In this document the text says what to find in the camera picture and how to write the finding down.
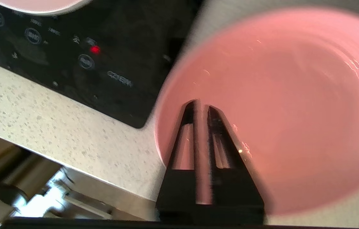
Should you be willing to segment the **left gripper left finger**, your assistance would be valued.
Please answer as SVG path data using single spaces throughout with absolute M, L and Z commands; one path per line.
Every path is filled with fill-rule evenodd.
M 184 104 L 179 116 L 175 142 L 156 201 L 156 210 L 160 220 L 194 220 L 196 172 L 194 169 L 174 169 L 174 162 L 180 146 L 181 128 L 194 123 L 195 104 L 196 100 L 190 100 Z

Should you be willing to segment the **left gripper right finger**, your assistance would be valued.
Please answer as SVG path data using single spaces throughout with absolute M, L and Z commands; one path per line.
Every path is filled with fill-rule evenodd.
M 264 220 L 265 205 L 246 167 L 246 148 L 218 108 L 208 107 L 207 124 L 214 208 L 229 220 Z

